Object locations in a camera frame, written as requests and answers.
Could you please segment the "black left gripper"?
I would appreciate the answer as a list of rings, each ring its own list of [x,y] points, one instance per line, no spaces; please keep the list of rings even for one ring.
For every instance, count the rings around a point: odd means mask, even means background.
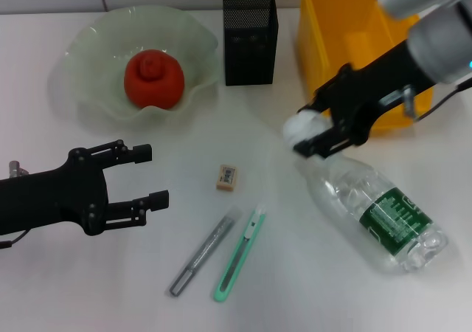
[[[4,179],[1,181],[1,234],[66,221],[78,224],[90,236],[104,230],[145,226],[147,211],[169,207],[169,192],[163,190],[108,205],[103,168],[151,160],[151,145],[129,148],[118,139],[93,148],[74,149],[66,162],[54,170]]]

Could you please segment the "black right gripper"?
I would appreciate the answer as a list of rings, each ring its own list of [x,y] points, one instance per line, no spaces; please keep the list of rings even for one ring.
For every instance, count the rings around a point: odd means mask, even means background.
[[[405,41],[361,69],[346,63],[297,111],[329,110],[332,128],[296,143],[294,151],[305,158],[318,155],[326,159],[346,148],[363,145],[375,121],[400,105],[396,100],[391,106],[383,106],[381,99],[406,86],[419,94],[434,85],[415,62]]]

